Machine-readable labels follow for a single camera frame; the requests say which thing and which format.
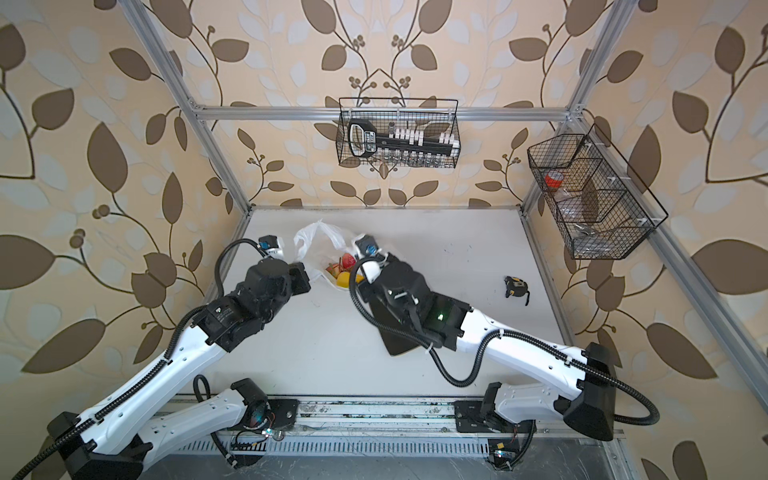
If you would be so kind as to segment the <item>white plastic bag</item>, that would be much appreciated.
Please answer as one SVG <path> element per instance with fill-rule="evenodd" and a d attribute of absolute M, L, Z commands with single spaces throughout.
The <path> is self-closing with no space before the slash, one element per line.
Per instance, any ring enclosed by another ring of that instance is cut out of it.
<path fill-rule="evenodd" d="M 349 288 L 336 285 L 336 277 L 345 272 L 340 270 L 339 260 L 344 253 L 353 255 L 353 240 L 360 235 L 322 220 L 316 221 L 294 236 L 296 260 L 304 264 L 311 282 L 325 281 L 339 291 L 347 291 Z M 363 275 L 363 268 L 357 274 Z"/>

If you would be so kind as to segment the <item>yellow fruit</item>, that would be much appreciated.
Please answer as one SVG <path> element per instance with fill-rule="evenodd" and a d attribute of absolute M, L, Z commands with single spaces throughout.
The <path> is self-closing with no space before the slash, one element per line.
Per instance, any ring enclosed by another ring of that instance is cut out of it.
<path fill-rule="evenodd" d="M 353 283 L 359 284 L 364 280 L 362 274 L 352 275 L 350 272 L 341 272 L 336 277 L 336 285 L 342 289 L 348 289 Z"/>

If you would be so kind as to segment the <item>red strawberry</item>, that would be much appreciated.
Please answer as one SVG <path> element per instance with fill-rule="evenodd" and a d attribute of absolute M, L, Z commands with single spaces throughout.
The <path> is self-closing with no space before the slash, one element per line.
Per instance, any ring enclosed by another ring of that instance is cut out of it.
<path fill-rule="evenodd" d="M 356 264 L 356 259 L 353 255 L 349 253 L 344 253 L 340 260 L 339 260 L 339 266 L 341 271 L 351 271 Z"/>

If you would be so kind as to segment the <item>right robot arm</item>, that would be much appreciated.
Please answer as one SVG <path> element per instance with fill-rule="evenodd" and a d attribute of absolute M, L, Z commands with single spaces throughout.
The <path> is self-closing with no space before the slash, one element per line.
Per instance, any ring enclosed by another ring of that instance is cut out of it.
<path fill-rule="evenodd" d="M 533 379 L 529 386 L 488 386 L 485 422 L 560 420 L 586 437 L 610 441 L 616 424 L 653 426 L 656 405 L 619 380 L 609 351 L 545 341 L 506 326 L 458 299 L 432 291 L 422 274 L 391 254 L 356 259 L 350 273 L 353 305 L 377 329 L 423 348 L 452 386 L 471 386 L 485 359 Z"/>

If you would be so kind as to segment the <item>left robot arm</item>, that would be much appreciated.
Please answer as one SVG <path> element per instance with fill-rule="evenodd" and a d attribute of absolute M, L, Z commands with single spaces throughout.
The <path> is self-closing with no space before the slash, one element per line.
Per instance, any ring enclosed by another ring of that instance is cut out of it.
<path fill-rule="evenodd" d="M 287 302 L 310 291 L 302 262 L 286 262 L 273 235 L 242 239 L 260 254 L 231 293 L 214 273 L 217 296 L 189 311 L 166 350 L 114 393 L 80 414 L 64 412 L 48 426 L 52 442 L 17 473 L 25 479 L 59 455 L 73 479 L 137 479 L 177 448 L 202 435 L 234 428 L 279 440 L 291 421 L 277 413 L 251 379 L 167 416 L 158 411 L 187 383 L 207 384 L 202 372 L 261 332 Z"/>

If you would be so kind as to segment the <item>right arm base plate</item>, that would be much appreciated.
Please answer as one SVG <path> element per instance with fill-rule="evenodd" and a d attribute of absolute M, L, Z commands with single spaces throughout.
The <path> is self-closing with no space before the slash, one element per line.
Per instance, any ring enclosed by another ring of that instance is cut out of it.
<path fill-rule="evenodd" d="M 532 420 L 520 423 L 505 420 L 480 400 L 457 400 L 453 407 L 459 433 L 529 434 L 537 430 Z"/>

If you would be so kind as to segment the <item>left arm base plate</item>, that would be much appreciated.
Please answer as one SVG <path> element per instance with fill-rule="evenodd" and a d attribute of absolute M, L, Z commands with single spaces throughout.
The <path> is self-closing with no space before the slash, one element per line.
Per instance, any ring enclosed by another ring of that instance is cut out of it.
<path fill-rule="evenodd" d="M 258 400 L 246 406 L 245 413 L 231 429 L 254 432 L 290 430 L 298 418 L 298 407 L 299 400 L 293 398 Z"/>

